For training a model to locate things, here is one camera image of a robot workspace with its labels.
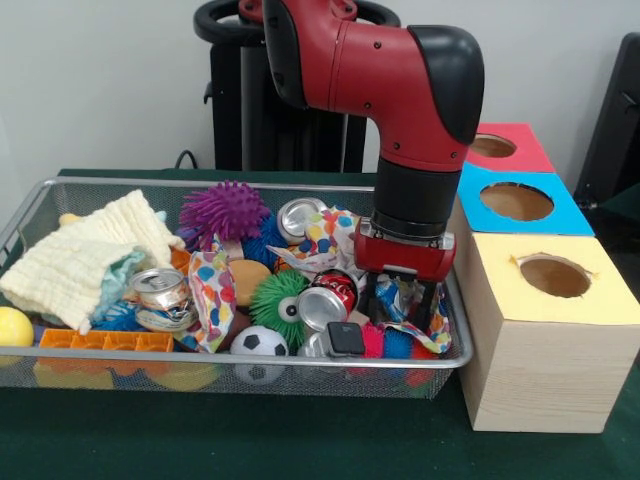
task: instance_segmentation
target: green tablecloth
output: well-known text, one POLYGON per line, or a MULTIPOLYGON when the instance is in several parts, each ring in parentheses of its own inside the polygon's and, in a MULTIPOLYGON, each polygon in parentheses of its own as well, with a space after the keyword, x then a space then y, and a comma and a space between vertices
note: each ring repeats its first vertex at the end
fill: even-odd
MULTIPOLYGON (((61 172, 210 179, 212 171, 61 172)), ((243 180, 370 184, 370 175, 243 180)), ((473 432, 453 375, 436 400, 0 389, 0 478, 640 478, 640 371, 602 435, 473 432)))

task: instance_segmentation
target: wire basket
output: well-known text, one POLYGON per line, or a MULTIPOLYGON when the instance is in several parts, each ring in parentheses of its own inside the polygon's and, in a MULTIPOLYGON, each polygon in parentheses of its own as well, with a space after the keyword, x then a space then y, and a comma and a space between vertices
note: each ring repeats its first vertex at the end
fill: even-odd
MULTIPOLYGON (((63 213, 88 215, 139 188, 154 210, 167 212, 167 226, 173 231, 178 227, 183 197, 211 185, 211 182, 71 177, 42 182, 0 233, 0 272, 57 229, 63 213)), ((327 205, 340 205, 359 215, 368 215, 373 210, 370 187, 250 185, 260 191, 266 205, 274 211, 301 196, 318 197, 327 205)), ((452 344, 436 360, 0 347, 0 386, 433 398, 453 369, 465 365, 473 353, 453 273, 445 282, 445 293, 452 344)))

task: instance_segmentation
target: crumpled wrapper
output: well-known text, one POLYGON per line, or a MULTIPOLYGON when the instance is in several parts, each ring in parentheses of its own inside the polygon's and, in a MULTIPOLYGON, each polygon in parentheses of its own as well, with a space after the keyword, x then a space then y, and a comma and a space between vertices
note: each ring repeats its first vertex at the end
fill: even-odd
POLYGON ((267 247, 310 280, 338 268, 356 278, 364 275, 355 265, 354 240, 359 216, 341 207, 313 214, 305 227, 307 239, 294 249, 267 247))
POLYGON ((411 335, 430 352, 445 353, 451 346, 451 330, 442 285, 438 285, 436 289, 433 299, 436 305, 432 305, 434 314, 427 331, 423 332, 407 321, 413 309, 422 301, 423 294, 424 286, 418 282, 403 282, 391 279, 388 275, 380 275, 376 297, 390 320, 383 325, 411 335))
POLYGON ((228 256, 216 236, 211 252, 194 252, 189 263, 189 287, 198 321, 174 338, 200 352, 215 353, 231 329, 236 312, 236 286, 228 256))

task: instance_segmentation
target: yellow towel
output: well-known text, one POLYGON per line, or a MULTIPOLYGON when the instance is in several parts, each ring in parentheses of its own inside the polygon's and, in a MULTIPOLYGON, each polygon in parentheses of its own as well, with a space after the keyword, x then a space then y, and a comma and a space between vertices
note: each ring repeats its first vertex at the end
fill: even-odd
POLYGON ((109 266, 139 250, 145 268, 170 267, 170 246, 184 242, 135 190, 43 238, 0 278, 0 290, 21 310, 55 315, 86 333, 109 266))

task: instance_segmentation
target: red spiky ball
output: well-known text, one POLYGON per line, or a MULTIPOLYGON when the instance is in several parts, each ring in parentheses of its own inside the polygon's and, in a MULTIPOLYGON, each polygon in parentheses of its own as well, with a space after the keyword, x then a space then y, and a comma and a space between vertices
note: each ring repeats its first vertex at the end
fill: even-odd
POLYGON ((216 233, 221 240, 259 237, 262 218, 270 213, 257 190, 228 180, 185 200, 180 226, 192 230, 187 243, 196 240, 202 250, 210 248, 216 233))

